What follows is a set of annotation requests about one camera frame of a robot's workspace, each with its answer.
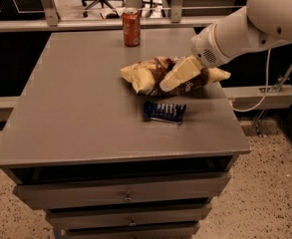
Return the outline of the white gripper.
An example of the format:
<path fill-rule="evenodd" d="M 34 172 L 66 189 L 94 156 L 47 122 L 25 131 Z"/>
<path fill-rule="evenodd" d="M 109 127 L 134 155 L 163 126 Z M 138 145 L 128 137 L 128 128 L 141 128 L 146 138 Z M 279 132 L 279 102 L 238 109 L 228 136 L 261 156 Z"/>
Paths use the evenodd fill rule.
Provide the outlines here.
<path fill-rule="evenodd" d="M 214 68 L 227 64 L 231 58 L 230 35 L 223 24 L 211 24 L 191 38 L 191 51 L 200 62 L 194 56 L 181 58 L 159 83 L 164 92 L 198 76 L 203 66 Z"/>

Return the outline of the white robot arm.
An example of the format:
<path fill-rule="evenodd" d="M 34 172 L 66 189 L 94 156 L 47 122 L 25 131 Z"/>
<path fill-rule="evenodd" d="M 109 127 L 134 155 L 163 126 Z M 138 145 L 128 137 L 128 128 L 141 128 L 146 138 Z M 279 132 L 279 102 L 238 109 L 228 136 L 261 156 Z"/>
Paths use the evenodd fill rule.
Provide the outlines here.
<path fill-rule="evenodd" d="M 292 44 L 292 0 L 247 0 L 190 39 L 190 55 L 205 68 L 225 67 L 238 83 L 257 80 L 259 53 Z"/>

